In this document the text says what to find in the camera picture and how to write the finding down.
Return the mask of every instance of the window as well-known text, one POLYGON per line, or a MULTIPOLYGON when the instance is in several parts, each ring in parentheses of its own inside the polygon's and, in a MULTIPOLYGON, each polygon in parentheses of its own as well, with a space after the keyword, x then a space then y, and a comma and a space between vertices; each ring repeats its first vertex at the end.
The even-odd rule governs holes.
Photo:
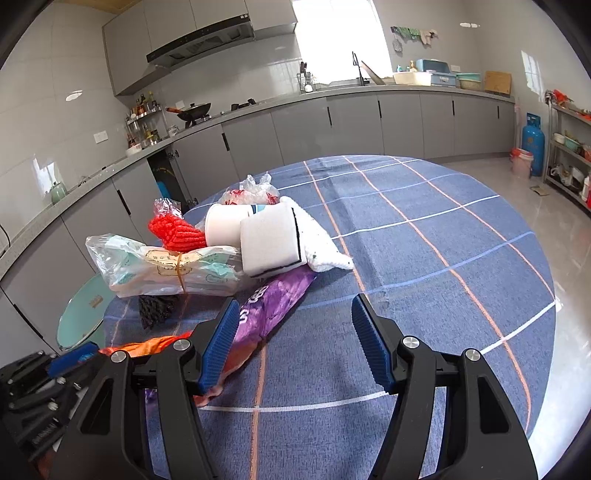
POLYGON ((294 0, 293 6, 302 59, 319 82, 357 78, 352 51, 377 75, 392 75, 384 31, 372 0, 294 0))

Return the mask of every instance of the wall outlet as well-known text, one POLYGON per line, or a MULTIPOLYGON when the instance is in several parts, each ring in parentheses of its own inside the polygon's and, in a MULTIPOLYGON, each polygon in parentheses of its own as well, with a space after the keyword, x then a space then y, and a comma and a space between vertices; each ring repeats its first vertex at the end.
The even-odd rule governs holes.
POLYGON ((102 132, 98 132, 95 134, 95 143, 101 143, 107 140, 109 136, 107 135, 107 130, 103 130, 102 132))

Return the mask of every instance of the blue container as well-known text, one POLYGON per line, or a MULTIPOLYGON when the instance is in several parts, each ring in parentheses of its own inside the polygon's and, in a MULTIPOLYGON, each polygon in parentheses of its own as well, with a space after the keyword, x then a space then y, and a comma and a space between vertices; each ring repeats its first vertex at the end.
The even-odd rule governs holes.
POLYGON ((531 174, 540 177, 544 168, 545 136, 540 129, 540 117, 533 113, 527 114, 527 125, 521 134, 521 148, 534 156, 531 164, 531 174))

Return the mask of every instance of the range hood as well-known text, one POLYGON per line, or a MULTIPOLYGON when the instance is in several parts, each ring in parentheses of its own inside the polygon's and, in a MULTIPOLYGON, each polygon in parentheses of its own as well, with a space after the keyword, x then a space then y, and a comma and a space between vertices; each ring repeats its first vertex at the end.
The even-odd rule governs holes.
POLYGON ((254 30, 250 17, 245 14, 183 35, 148 53, 146 59, 152 65, 174 69, 251 40, 254 40, 254 30))

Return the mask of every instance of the kitchen counter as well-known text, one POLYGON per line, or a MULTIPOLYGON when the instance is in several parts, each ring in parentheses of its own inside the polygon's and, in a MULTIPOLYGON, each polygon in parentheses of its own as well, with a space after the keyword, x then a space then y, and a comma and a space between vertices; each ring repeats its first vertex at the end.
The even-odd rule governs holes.
POLYGON ((159 152, 172 143, 187 137, 191 134, 212 127, 214 125, 221 124, 228 120, 232 120, 250 113, 260 112, 263 110, 289 105, 291 103, 302 102, 304 100, 311 100, 315 98, 326 98, 335 95, 347 95, 352 93, 377 93, 377 92, 390 92, 390 91, 417 91, 417 92, 441 92, 449 93, 454 95, 469 95, 469 96, 480 96, 485 98, 492 98, 495 100, 502 100, 508 103, 515 103, 513 98, 506 98, 498 95, 492 95, 485 92, 473 92, 471 90, 462 90, 450 87, 425 87, 425 86, 407 86, 407 85, 368 85, 364 87, 360 86, 347 86, 334 89, 322 90, 319 92, 312 92, 306 94, 295 94, 295 95, 284 95, 273 99, 265 100, 256 105, 242 108, 240 110, 229 112, 224 115, 214 116, 212 119, 196 125, 195 127, 187 128, 181 131, 174 137, 167 138, 157 145, 148 147, 141 152, 132 155, 131 157, 124 157, 114 162, 109 167, 101 170, 93 177, 88 179, 85 183, 73 189, 63 200, 59 201, 56 205, 50 206, 37 215, 11 242, 12 245, 7 249, 6 253, 0 258, 0 278, 2 278, 16 259, 25 251, 25 249, 32 243, 33 240, 49 226, 54 220, 56 220, 62 213, 64 213, 70 206, 74 205, 84 195, 89 193, 95 187, 102 184, 105 180, 110 179, 120 171, 131 166, 133 163, 149 157, 156 152, 159 152))

